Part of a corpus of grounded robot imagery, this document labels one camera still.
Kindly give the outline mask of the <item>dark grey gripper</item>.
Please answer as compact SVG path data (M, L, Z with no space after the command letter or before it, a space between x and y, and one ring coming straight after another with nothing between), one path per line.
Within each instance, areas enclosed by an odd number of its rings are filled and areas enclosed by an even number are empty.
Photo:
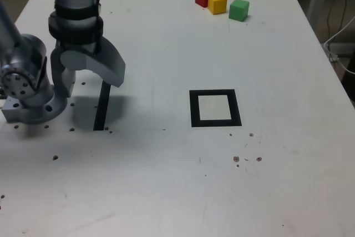
M114 45L104 37L89 44L56 40L50 63L54 87L65 98L72 95L75 70L90 70L115 87L120 87L124 82L125 62Z

